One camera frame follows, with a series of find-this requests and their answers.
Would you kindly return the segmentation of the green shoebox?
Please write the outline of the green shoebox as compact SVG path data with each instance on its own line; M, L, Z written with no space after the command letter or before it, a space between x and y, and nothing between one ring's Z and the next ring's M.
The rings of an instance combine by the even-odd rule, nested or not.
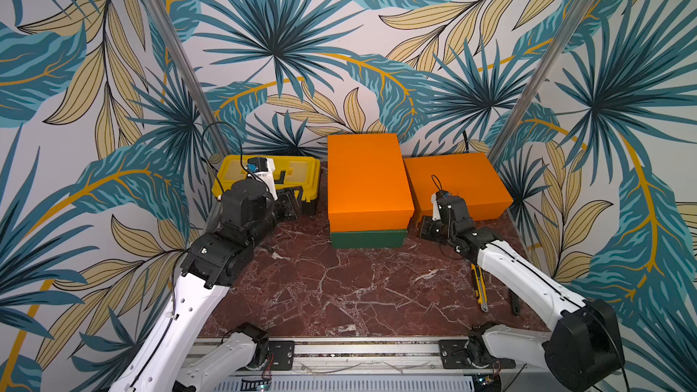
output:
M365 230L364 232L332 232L335 249L398 249L408 237L407 230Z

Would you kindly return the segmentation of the red pipe wrench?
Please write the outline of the red pipe wrench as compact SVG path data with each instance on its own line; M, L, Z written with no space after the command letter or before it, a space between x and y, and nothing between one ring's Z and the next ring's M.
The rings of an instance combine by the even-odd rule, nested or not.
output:
M519 316L521 312L520 300L513 290L508 290L509 305L514 316Z

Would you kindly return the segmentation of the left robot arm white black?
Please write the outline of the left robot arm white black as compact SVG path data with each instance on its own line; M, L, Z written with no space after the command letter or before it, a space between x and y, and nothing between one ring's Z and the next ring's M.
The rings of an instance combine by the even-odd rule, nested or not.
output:
M191 366L184 361L216 306L276 226L301 214L299 187L276 190L252 178L226 190L206 232L186 253L172 299L112 391L211 391L239 369L273 359L266 330L248 322Z

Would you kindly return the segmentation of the yellow black toolbox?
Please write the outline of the yellow black toolbox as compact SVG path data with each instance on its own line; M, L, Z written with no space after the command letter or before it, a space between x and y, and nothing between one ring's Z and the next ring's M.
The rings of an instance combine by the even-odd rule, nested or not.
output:
M217 180L213 181L212 194L219 200L223 190L228 190L236 181L246 177L242 168L259 169L254 159L266 158L274 162L273 179L276 190L301 187L302 192L296 193L296 199L301 205L302 213L315 215L317 212L319 196L319 178L321 177L321 162L313 157L306 156L271 156L271 155L245 155L240 163L239 155L226 156L217 174Z

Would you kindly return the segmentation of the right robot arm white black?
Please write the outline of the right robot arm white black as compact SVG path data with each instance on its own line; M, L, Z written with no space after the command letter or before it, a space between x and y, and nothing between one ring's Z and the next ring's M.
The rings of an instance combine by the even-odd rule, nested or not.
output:
M421 238L448 245L474 272L491 274L546 324L544 332L493 323L472 328L462 350L468 365L492 368L500 359L519 361L546 369L570 391L586 391L625 371L618 320L609 303L566 288L495 232L478 228L461 197L440 190L431 203Z

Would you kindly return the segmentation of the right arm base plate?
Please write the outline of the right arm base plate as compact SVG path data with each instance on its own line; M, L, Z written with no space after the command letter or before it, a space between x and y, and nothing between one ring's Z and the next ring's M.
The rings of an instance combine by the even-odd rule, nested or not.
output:
M517 364L513 359L495 359L489 355L482 344L471 343L468 339L441 339L439 357L444 369L509 369Z

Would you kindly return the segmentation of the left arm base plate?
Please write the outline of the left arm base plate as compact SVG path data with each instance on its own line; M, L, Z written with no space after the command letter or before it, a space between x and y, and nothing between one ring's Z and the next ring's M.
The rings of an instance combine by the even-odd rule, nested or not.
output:
M255 353L257 370L291 371L296 343L292 340L263 341Z

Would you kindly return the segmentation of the aluminium corner post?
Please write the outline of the aluminium corner post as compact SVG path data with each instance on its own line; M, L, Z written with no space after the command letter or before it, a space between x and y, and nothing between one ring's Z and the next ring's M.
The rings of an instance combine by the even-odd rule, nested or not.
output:
M529 105L531 105L539 87L544 83L548 72L559 56L561 56L577 27L581 25L586 13L593 5L593 2L594 0L575 0L575 3L571 6L568 17L562 21L555 37L551 40L550 46L546 49L530 81L527 83L524 92L522 92L515 107L510 111L510 115L501 128L495 145L488 154L488 159L493 165L501 158L504 148L506 147L506 142L511 138L515 130L517 130L517 125L526 113Z
M176 33L174 24L166 11L166 6L162 0L143 0L147 11L150 13L154 25L163 38L164 46L169 50L174 65L181 73L181 78L187 86L194 104L196 105L201 118L209 127L208 132L212 133L212 141L216 150L223 156L231 154L232 151L226 138L221 133L218 123L206 99L203 87L192 68L192 65L185 53L183 44Z

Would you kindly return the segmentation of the front aluminium rail frame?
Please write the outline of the front aluminium rail frame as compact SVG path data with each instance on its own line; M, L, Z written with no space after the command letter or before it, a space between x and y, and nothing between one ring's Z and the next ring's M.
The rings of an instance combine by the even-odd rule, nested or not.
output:
M221 373L210 376L205 363L232 351L231 339L198 339L186 356L177 391L213 391L228 377L255 377L270 384L274 375L436 375L471 376L475 391L561 391L563 386L546 370L515 361L509 369L444 369L439 357L441 339L464 337L398 338L274 338L296 343L291 371L257 370L227 359Z

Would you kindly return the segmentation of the left aluminium corner post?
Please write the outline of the left aluminium corner post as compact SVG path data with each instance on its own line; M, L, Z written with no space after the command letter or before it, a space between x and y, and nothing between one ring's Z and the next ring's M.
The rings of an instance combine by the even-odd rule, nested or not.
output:
M150 13L154 25L163 38L164 46L169 50L174 65L181 73L181 78L187 86L194 104L196 105L201 118L209 127L208 132L212 133L212 141L216 150L223 156L231 154L232 151L226 138L221 133L218 123L206 99L203 87L192 68L192 65L185 53L183 44L176 33L174 24L166 11L166 6L162 0L143 0L147 11Z

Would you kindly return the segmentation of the yellow utility knife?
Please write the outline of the yellow utility knife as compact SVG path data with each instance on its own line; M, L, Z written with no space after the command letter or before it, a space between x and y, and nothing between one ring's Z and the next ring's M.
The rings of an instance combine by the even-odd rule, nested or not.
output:
M488 296L486 295L486 283L483 270L475 264L471 265L471 270L474 279L477 303L483 312L488 312Z

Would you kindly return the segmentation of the right aluminium corner post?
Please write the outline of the right aluminium corner post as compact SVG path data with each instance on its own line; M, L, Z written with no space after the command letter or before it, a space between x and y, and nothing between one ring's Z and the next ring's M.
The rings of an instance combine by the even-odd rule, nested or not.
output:
M517 125L526 113L529 105L531 105L539 87L544 83L548 72L559 56L561 56L577 27L581 25L586 13L593 5L593 2L594 0L575 0L575 3L571 6L568 17L562 21L555 37L551 40L550 46L546 49L530 81L527 83L524 92L522 92L515 107L510 111L510 115L501 128L495 145L488 154L488 159L493 165L501 158L504 148L506 147L506 142L511 138L515 130L517 130Z

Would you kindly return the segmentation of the large orange shoebox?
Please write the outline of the large orange shoebox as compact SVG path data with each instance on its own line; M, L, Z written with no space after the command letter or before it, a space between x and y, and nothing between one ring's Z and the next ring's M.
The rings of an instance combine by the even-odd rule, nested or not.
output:
M415 207L395 134L331 135L327 156L332 232L408 228Z

